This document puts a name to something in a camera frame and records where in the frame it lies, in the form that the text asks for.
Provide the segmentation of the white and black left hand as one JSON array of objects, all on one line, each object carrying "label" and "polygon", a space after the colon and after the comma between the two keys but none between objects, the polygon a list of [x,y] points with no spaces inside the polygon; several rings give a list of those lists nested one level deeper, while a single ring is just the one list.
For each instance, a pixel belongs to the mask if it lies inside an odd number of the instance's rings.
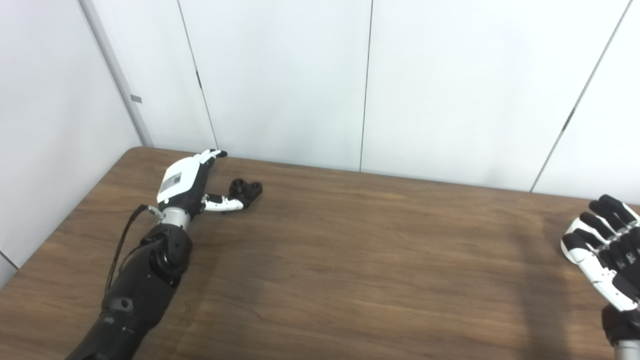
[{"label": "white and black left hand", "polygon": [[206,193],[206,185],[216,159],[227,152],[206,149],[174,162],[165,171],[157,194],[158,210],[178,208],[192,218],[202,212],[233,212],[245,209],[239,199]]}]

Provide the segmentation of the white and black right hand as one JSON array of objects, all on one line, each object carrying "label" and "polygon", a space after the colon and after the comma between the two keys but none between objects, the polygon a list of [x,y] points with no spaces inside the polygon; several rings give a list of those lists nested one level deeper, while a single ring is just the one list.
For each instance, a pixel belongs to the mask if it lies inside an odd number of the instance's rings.
[{"label": "white and black right hand", "polygon": [[639,340],[640,217],[621,200],[602,194],[576,217],[560,249],[606,300],[601,323],[614,347]]}]

